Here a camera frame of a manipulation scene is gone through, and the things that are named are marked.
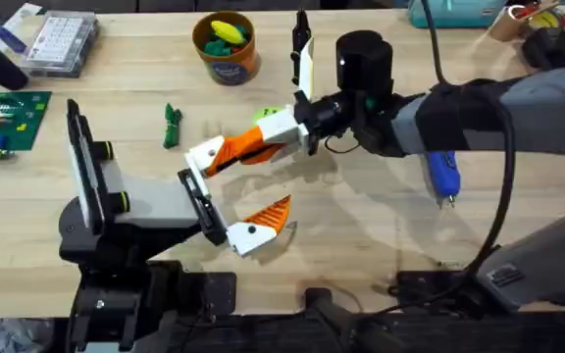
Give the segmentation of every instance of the cup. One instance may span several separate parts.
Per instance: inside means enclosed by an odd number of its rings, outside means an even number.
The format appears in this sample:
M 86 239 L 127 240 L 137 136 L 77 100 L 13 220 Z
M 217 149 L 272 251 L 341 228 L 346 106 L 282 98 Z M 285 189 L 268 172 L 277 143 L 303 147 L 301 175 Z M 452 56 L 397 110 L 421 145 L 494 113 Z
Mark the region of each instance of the cup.
M 213 56 L 204 52 L 204 46 L 214 33 L 212 21 L 230 25 L 242 25 L 250 33 L 249 41 L 240 51 L 227 56 Z M 259 56 L 256 52 L 254 25 L 242 14 L 232 11 L 213 13 L 200 20 L 193 28 L 193 44 L 204 61 L 210 76 L 220 84 L 237 85 L 249 81 L 258 72 Z

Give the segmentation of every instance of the cable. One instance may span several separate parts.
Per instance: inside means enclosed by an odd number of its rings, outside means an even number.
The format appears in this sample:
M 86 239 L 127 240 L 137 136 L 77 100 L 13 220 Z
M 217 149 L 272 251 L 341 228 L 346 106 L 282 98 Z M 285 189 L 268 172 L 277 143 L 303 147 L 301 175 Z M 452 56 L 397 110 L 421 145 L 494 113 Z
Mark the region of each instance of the cable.
M 76 317 L 76 311 L 77 311 L 76 303 L 78 296 L 79 296 L 79 285 L 77 286 L 76 295 L 74 296 L 74 304 L 72 304 L 71 306 L 71 311 L 69 312 L 69 320 L 67 321 L 67 334 L 65 334 L 65 353 L 77 352 L 77 347 L 73 347 L 72 349 L 71 334 L 73 329 L 72 323 L 74 321 L 74 318 Z
M 429 0 L 421 0 L 422 8 L 424 9 L 424 15 L 427 18 L 427 24 L 429 25 L 429 32 L 431 33 L 431 45 L 433 47 L 433 62 L 436 68 L 437 80 L 440 84 L 450 85 L 446 78 L 443 76 L 443 71 L 441 69 L 441 59 L 439 57 L 439 44 L 437 44 L 437 30 L 436 23 L 433 20 L 433 15 L 431 15 L 431 8 L 429 8 Z
M 427 18 L 427 23 L 429 25 L 429 32 L 431 33 L 431 43 L 433 46 L 433 59 L 435 62 L 437 80 L 439 81 L 439 84 L 450 85 L 450 83 L 448 83 L 445 77 L 443 76 L 443 72 L 441 69 L 439 47 L 437 44 L 437 30 L 436 30 L 435 22 L 433 21 L 431 10 L 429 8 L 429 2 L 428 0 L 421 0 L 421 2 L 424 8 L 425 16 Z M 489 107 L 493 109 L 494 113 L 500 120 L 503 128 L 504 149 L 505 149 L 503 181 L 500 189 L 500 197 L 498 199 L 496 214 L 491 223 L 488 236 L 486 237 L 484 244 L 481 246 L 481 249 L 479 250 L 477 256 L 466 268 L 466 275 L 463 276 L 459 282 L 457 282 L 456 284 L 454 284 L 453 286 L 451 286 L 450 288 L 446 289 L 443 292 L 433 294 L 424 299 L 414 300 L 408 303 L 401 303 L 386 309 L 382 309 L 372 314 L 371 317 L 375 318 L 377 316 L 381 316 L 386 313 L 390 313 L 396 310 L 401 310 L 404 308 L 420 307 L 427 304 L 432 304 L 438 301 L 439 299 L 442 299 L 445 296 L 452 294 L 453 292 L 455 292 L 465 284 L 465 281 L 468 277 L 471 277 L 477 273 L 477 271 L 483 264 L 483 261 L 491 252 L 494 243 L 498 239 L 498 235 L 500 234 L 500 230 L 505 221 L 505 217 L 507 216 L 509 203 L 511 201 L 511 194 L 513 191 L 513 183 L 514 183 L 514 175 L 515 175 L 515 167 L 516 167 L 516 147 L 515 147 L 514 126 L 511 122 L 510 113 L 496 99 L 488 96 L 483 90 L 479 88 L 468 90 L 467 93 L 472 94 L 473 98 L 478 99 L 484 102 L 485 104 L 489 105 Z M 397 286 L 392 287 L 390 291 L 394 291 L 397 289 L 398 289 Z
M 329 325 L 329 323 L 326 322 L 326 319 L 324 319 L 324 315 L 322 315 L 322 313 L 317 309 L 314 309 L 313 312 L 315 312 L 315 314 L 316 314 L 315 317 L 316 317 L 317 321 L 320 323 L 322 328 L 324 328 L 324 330 L 327 332 L 327 335 L 331 339 L 331 342 L 333 343 L 333 345 L 335 347 L 337 347 L 337 350 L 339 351 L 339 353 L 347 353 L 349 351 L 349 349 L 344 348 L 344 345 L 342 344 L 341 340 L 339 340 L 339 338 L 337 338 L 337 333 L 334 330 L 334 328 L 332 328 Z
M 498 239 L 498 235 L 500 234 L 500 230 L 505 221 L 505 217 L 507 216 L 507 211 L 509 210 L 509 203 L 511 201 L 511 194 L 514 185 L 514 175 L 516 168 L 515 131 L 514 131 L 514 126 L 511 122 L 511 115 L 509 114 L 507 109 L 503 105 L 501 105 L 497 100 L 489 97 L 484 91 L 480 89 L 472 89 L 469 91 L 469 93 L 472 94 L 474 98 L 488 104 L 489 107 L 494 110 L 494 112 L 501 121 L 504 132 L 503 135 L 504 135 L 505 163 L 504 163 L 503 180 L 502 180 L 502 186 L 500 188 L 500 197 L 498 199 L 498 206 L 496 207 L 496 214 L 491 223 L 488 236 L 486 237 L 486 240 L 484 241 L 484 244 L 481 246 L 481 249 L 479 250 L 479 253 L 475 257 L 475 259 L 470 263 L 470 265 L 468 265 L 466 269 L 466 275 L 463 276 L 462 280 L 457 282 L 457 284 L 453 285 L 452 287 L 441 293 L 434 294 L 428 298 L 412 301 L 409 303 L 402 303 L 380 310 L 379 312 L 372 314 L 372 316 L 374 317 L 404 308 L 418 307 L 425 304 L 431 304 L 445 297 L 446 295 L 449 295 L 454 291 L 458 290 L 461 286 L 463 286 L 466 278 L 471 277 L 477 273 L 477 271 L 481 267 L 481 264 L 489 255 L 494 243 Z
M 329 145 L 329 141 L 331 140 L 331 137 L 333 137 L 334 135 L 330 135 L 329 137 L 327 137 L 324 140 L 324 147 L 326 147 L 326 149 L 328 149 L 329 151 L 336 153 L 336 154 L 346 154 L 346 153 L 350 153 L 352 151 L 354 151 L 355 149 L 359 148 L 361 146 L 360 143 L 357 143 L 356 146 L 352 147 L 352 148 L 348 148 L 347 150 L 343 150 L 343 151 L 338 151 L 333 149 L 330 145 Z
M 189 328 L 186 330 L 186 333 L 184 334 L 184 338 L 182 339 L 182 344 L 180 345 L 179 353 L 183 353 L 184 349 L 186 349 L 186 343 L 188 343 L 188 339 L 191 336 L 193 329 L 196 328 L 197 322 L 199 322 L 201 318 L 202 318 L 202 313 L 200 313 L 197 316 L 197 318 L 195 318 L 195 320 L 193 321 L 193 324 L 191 326 L 189 326 Z

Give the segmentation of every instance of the blue object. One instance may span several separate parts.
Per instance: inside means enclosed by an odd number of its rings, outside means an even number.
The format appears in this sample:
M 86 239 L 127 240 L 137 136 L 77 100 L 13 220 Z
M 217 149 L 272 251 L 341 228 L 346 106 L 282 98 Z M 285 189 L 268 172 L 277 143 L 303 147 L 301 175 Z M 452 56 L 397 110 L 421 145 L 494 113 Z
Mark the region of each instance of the blue object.
M 5 150 L 8 147 L 8 136 L 0 133 L 0 149 Z
M 26 50 L 26 44 L 18 39 L 9 30 L 0 25 L 0 39 L 10 47 L 15 53 L 23 54 Z
M 457 169 L 454 151 L 429 153 L 427 161 L 437 198 L 447 198 L 451 203 L 454 202 L 461 188 L 461 175 Z
M 507 0 L 428 0 L 437 28 L 489 27 Z M 427 18 L 420 0 L 409 1 L 409 21 L 427 28 Z

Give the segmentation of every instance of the plastic container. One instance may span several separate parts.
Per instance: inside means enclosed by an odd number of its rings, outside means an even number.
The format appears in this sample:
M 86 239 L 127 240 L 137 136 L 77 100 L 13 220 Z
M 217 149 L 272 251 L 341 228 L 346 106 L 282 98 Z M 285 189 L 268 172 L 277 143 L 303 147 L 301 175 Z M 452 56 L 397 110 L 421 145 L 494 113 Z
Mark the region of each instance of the plastic container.
M 231 25 L 242 25 L 250 39 L 238 52 L 227 56 L 213 56 L 204 52 L 204 46 L 213 34 L 212 21 L 222 21 Z M 237 85 L 249 81 L 259 69 L 260 59 L 256 52 L 256 32 L 254 25 L 242 14 L 222 11 L 211 14 L 193 28 L 193 44 L 197 54 L 202 58 L 210 76 L 220 84 Z
M 93 13 L 48 11 L 21 67 L 31 76 L 77 78 L 98 34 Z
M 428 0 L 437 28 L 489 27 L 507 0 Z M 426 28 L 422 1 L 409 1 L 409 21 Z

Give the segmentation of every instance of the clear plastic box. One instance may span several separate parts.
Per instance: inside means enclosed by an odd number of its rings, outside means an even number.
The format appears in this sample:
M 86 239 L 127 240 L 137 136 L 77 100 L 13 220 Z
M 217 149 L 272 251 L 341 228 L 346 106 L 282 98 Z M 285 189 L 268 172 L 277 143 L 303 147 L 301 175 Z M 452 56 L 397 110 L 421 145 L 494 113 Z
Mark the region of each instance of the clear plastic box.
M 48 11 L 20 67 L 30 76 L 79 77 L 98 34 L 93 13 Z

